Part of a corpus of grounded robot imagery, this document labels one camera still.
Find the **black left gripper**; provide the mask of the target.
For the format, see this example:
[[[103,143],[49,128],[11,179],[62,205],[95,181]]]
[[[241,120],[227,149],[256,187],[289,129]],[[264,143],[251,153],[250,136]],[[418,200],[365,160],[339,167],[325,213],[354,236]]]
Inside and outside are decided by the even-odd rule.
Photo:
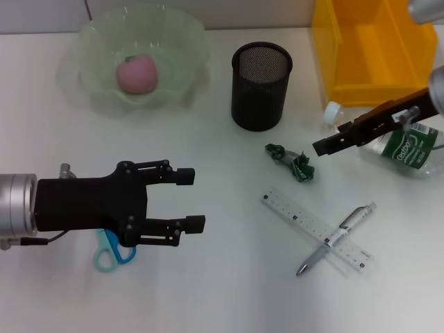
[[[109,229],[122,246],[173,246],[182,233],[200,234],[205,216],[146,219],[147,185],[194,184],[195,170],[174,170],[168,160],[123,161],[101,178],[41,179],[37,183],[35,222],[40,232]]]

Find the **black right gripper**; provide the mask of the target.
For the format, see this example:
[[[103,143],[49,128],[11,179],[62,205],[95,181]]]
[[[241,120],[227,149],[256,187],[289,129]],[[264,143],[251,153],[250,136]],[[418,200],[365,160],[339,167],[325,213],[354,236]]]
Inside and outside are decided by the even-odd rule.
[[[381,135],[400,129],[401,116],[393,116],[411,108],[418,108],[418,113],[411,123],[430,118],[440,112],[440,104],[433,100],[429,89],[421,89],[401,99],[385,102],[353,122],[340,125],[336,134],[314,142],[314,150],[318,156],[324,156],[352,146],[363,146]]]

